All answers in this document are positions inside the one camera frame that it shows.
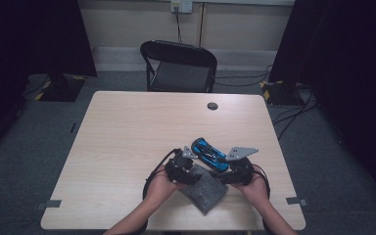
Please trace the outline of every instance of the white wall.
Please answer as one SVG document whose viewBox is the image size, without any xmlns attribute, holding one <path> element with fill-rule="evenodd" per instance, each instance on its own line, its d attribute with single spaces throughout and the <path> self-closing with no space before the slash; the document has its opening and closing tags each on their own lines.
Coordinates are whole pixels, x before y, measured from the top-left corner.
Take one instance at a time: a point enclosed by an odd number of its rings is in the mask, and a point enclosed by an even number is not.
<svg viewBox="0 0 376 235">
<path fill-rule="evenodd" d="M 177 41 L 169 1 L 81 0 L 79 4 L 93 47 L 138 48 L 152 39 Z M 291 4 L 194 2 L 192 14 L 179 15 L 182 40 L 201 42 L 208 49 L 277 51 L 291 10 Z"/>
</svg>

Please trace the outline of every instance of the chair seat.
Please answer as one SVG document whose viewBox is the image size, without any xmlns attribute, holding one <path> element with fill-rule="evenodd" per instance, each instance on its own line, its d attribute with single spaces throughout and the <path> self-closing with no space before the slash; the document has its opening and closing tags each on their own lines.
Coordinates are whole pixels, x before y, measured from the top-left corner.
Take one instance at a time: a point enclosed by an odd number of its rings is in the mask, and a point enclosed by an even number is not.
<svg viewBox="0 0 376 235">
<path fill-rule="evenodd" d="M 151 89 L 156 91 L 207 92 L 212 70 L 203 67 L 160 62 Z"/>
</svg>

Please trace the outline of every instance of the black cable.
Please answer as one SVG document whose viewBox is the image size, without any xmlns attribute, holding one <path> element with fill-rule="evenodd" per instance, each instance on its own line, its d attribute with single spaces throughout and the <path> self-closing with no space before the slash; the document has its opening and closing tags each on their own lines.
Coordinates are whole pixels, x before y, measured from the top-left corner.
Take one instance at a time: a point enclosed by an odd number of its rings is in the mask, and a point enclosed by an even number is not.
<svg viewBox="0 0 376 235">
<path fill-rule="evenodd" d="M 204 11 L 204 8 L 205 8 L 205 3 L 203 2 L 202 3 L 203 5 L 202 5 L 202 10 L 200 10 L 200 12 L 201 12 L 201 21 L 200 21 L 200 38 L 199 38 L 199 42 L 198 42 L 198 45 L 199 46 L 201 46 L 202 44 L 203 44 L 203 24 L 205 24 L 204 23 L 204 13 L 205 13 L 205 11 Z"/>
<path fill-rule="evenodd" d="M 251 85 L 256 85 L 256 84 L 259 84 L 260 82 L 264 81 L 266 79 L 266 77 L 270 74 L 269 73 L 265 73 L 265 74 L 262 74 L 262 75 L 257 75 L 257 76 L 249 76 L 249 77 L 260 77 L 260 76 L 264 76 L 264 78 L 260 79 L 259 81 L 256 81 L 256 82 L 253 82 L 253 83 L 249 83 L 249 84 L 240 84 L 240 85 L 230 85 L 230 84 L 223 84 L 223 83 L 218 83 L 216 82 L 215 84 L 216 85 L 222 85 L 222 86 L 251 86 Z M 216 78 L 233 78 L 232 77 L 216 77 Z"/>
<path fill-rule="evenodd" d="M 266 186 L 267 197 L 270 198 L 270 184 L 268 183 L 267 174 L 264 172 L 263 168 L 261 168 L 259 165 L 257 164 L 253 164 L 253 165 L 257 166 L 261 170 L 261 172 L 258 172 L 257 170 L 254 170 L 254 172 L 263 178 L 265 186 Z"/>
<path fill-rule="evenodd" d="M 179 150 L 178 149 L 173 149 L 171 150 L 162 160 L 161 162 L 157 165 L 157 167 L 155 167 L 155 169 L 151 172 L 151 174 L 149 175 L 149 177 L 146 179 L 146 182 L 145 182 L 145 185 L 143 186 L 143 191 L 142 191 L 142 199 L 145 199 L 146 197 L 146 194 L 148 193 L 148 189 L 149 189 L 149 185 L 151 185 L 151 182 L 152 180 L 155 178 L 155 176 L 157 175 L 157 173 L 163 171 L 163 170 L 160 170 L 158 171 L 158 169 L 161 167 L 161 165 L 163 165 L 163 163 L 167 160 L 167 158 L 171 155 L 171 154 L 174 154 L 174 153 L 177 153 Z M 128 233 L 130 235 L 139 235 L 139 234 L 142 234 L 143 232 L 146 231 L 146 228 L 148 227 L 148 220 L 146 220 L 146 222 L 142 225 L 142 227 L 140 227 L 139 229 L 137 229 L 136 231 L 134 232 L 131 232 L 131 233 Z"/>
<path fill-rule="evenodd" d="M 270 74 L 270 71 L 268 70 L 268 68 L 272 67 L 273 65 L 270 65 L 270 66 L 267 66 L 266 67 L 266 70 L 265 70 L 265 74 L 261 74 L 261 75 L 241 75 L 241 76 L 216 76 L 215 78 L 253 78 L 253 77 L 260 77 L 260 76 L 264 76 L 264 75 L 269 75 Z"/>
<path fill-rule="evenodd" d="M 282 115 L 284 115 L 284 114 L 286 114 L 286 113 L 289 113 L 289 112 L 291 112 L 291 111 L 298 110 L 299 108 L 300 108 L 300 107 L 291 108 L 291 109 L 288 110 L 288 111 L 282 112 L 282 113 L 278 114 L 278 115 L 277 115 L 277 116 L 276 116 L 271 122 L 274 123 L 274 122 L 277 121 L 277 119 L 278 119 L 280 116 L 282 116 Z"/>
<path fill-rule="evenodd" d="M 304 109 L 306 108 L 306 106 L 309 104 L 310 102 L 310 98 L 312 98 L 312 95 L 313 95 L 313 92 L 310 92 L 310 95 L 309 95 L 309 98 L 307 98 L 307 101 L 305 102 L 304 106 L 301 108 L 301 110 L 293 115 L 293 118 L 291 119 L 291 121 L 289 121 L 289 123 L 286 125 L 286 127 L 282 130 L 282 132 L 280 132 L 280 135 L 277 137 L 277 140 L 280 140 L 283 136 L 283 133 L 285 133 L 286 129 L 288 129 L 288 127 L 292 124 L 292 122 L 300 115 L 304 112 Z"/>
<path fill-rule="evenodd" d="M 179 8 L 174 7 L 173 10 L 175 10 L 176 23 L 178 24 L 178 42 L 182 44 L 181 29 L 179 28 Z"/>
<path fill-rule="evenodd" d="M 305 113 L 305 112 L 307 112 L 307 111 L 309 111 L 309 110 L 315 108 L 316 106 L 317 106 L 317 103 L 314 104 L 312 107 L 310 107 L 310 108 L 304 110 L 303 113 Z M 287 120 L 287 119 L 289 119 L 289 118 L 292 118 L 292 117 L 294 117 L 295 115 L 297 115 L 297 114 L 290 115 L 290 116 L 287 116 L 287 117 L 283 117 L 283 118 L 281 118 L 281 119 L 279 119 L 279 120 L 273 122 L 272 124 L 275 125 L 275 124 L 277 124 L 277 123 L 279 123 L 279 122 L 281 122 L 281 121 L 283 121 L 283 120 Z"/>
<path fill-rule="evenodd" d="M 222 86 L 252 86 L 252 85 L 256 85 L 256 84 L 259 84 L 261 83 L 262 81 L 264 81 L 267 76 L 270 74 L 270 71 L 268 71 L 268 68 L 272 67 L 273 65 L 270 65 L 270 66 L 267 66 L 266 67 L 266 70 L 265 70 L 265 74 L 261 74 L 261 75 L 245 75 L 245 76 L 217 76 L 216 78 L 225 78 L 225 79 L 231 79 L 231 78 L 253 78 L 253 77 L 261 77 L 261 76 L 264 76 L 264 78 L 262 78 L 261 80 L 259 81 L 256 81 L 256 82 L 253 82 L 253 83 L 249 83 L 249 84 L 240 84 L 240 85 L 230 85 L 230 84 L 223 84 L 223 83 L 218 83 L 216 82 L 215 84 L 216 85 L 222 85 Z"/>
<path fill-rule="evenodd" d="M 284 109 L 284 110 L 296 110 L 298 108 L 300 108 L 301 106 L 278 106 L 278 105 L 266 105 L 268 108 L 271 108 L 271 109 Z"/>
</svg>

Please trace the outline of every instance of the folding chair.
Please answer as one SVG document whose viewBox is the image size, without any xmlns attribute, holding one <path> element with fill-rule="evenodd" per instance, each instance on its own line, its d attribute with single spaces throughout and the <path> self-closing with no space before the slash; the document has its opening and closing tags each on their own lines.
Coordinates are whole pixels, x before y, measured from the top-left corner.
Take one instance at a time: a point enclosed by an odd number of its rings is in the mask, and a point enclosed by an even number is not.
<svg viewBox="0 0 376 235">
<path fill-rule="evenodd" d="M 217 61 L 210 51 L 193 45 L 152 40 L 143 43 L 140 52 L 146 62 L 148 91 L 212 92 Z M 160 62 L 156 70 L 151 60 Z"/>
</svg>

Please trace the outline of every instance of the blue object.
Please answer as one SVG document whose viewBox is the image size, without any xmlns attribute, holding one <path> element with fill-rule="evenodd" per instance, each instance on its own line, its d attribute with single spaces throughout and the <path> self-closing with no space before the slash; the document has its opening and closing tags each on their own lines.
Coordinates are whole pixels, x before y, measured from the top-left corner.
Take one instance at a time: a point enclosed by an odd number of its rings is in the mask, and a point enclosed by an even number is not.
<svg viewBox="0 0 376 235">
<path fill-rule="evenodd" d="M 229 167 L 225 161 L 227 156 L 210 145 L 204 138 L 196 139 L 192 143 L 191 150 L 203 163 L 217 172 L 224 172 Z"/>
</svg>

